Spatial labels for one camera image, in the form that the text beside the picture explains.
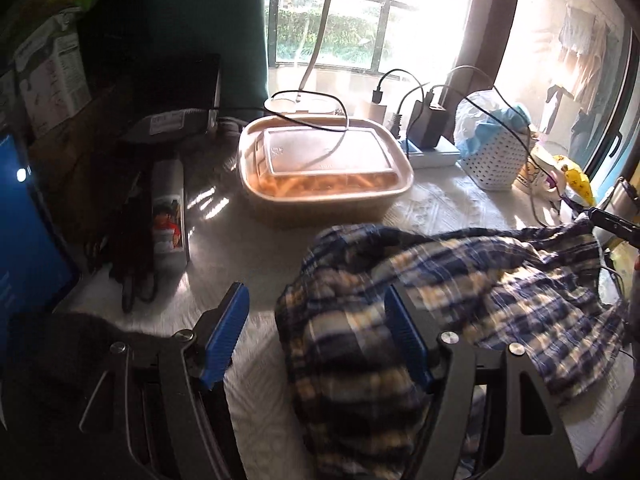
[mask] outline silver bolt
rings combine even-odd
[[[443,343],[446,343],[448,345],[455,345],[458,341],[460,341],[458,334],[452,332],[451,330],[447,330],[446,332],[440,334],[440,339]]]
[[[523,345],[515,342],[509,345],[509,352],[511,352],[513,355],[524,355],[527,353]]]
[[[109,352],[112,354],[122,354],[127,349],[127,345],[125,345],[122,341],[116,341],[109,348]]]
[[[188,328],[183,328],[182,330],[178,330],[178,332],[174,334],[174,337],[178,341],[186,343],[187,341],[191,341],[191,339],[193,339],[193,331],[189,330]]]

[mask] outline white basket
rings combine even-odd
[[[518,133],[525,146],[528,135],[528,132]],[[535,141],[530,139],[531,148],[534,144]],[[523,145],[507,130],[501,129],[475,155],[462,158],[459,164],[481,189],[500,191],[511,189],[526,160],[527,150]]]

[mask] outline blue gripper pad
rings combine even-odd
[[[235,292],[225,296],[218,308],[225,313],[205,346],[205,363],[200,380],[210,390],[225,376],[242,327],[249,315],[249,289],[240,284]]]
[[[385,293],[386,326],[414,383],[430,391],[434,381],[427,366],[429,352],[404,303],[390,286]]]

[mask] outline black power adapter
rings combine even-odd
[[[449,120],[449,113],[439,104],[431,104],[432,99],[433,92],[429,92],[424,97],[424,104],[416,101],[408,122],[407,139],[420,150],[435,148],[438,145]]]

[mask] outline plaid shirt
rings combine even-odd
[[[425,237],[366,224],[320,234],[275,313],[319,473],[397,479],[414,450],[429,398],[385,325],[393,282],[443,330],[486,348],[523,344],[558,403],[601,378],[620,349],[623,320],[619,306],[599,301],[592,229],[585,220]]]

